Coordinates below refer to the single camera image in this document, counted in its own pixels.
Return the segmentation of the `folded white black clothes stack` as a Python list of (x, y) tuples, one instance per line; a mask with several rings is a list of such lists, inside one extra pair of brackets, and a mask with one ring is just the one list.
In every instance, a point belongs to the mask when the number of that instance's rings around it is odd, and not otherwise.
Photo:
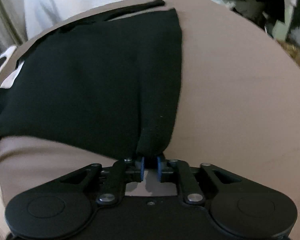
[(17, 50), (18, 47), (13, 45), (0, 55), (0, 88), (11, 88), (22, 70), (24, 61), (14, 60)]

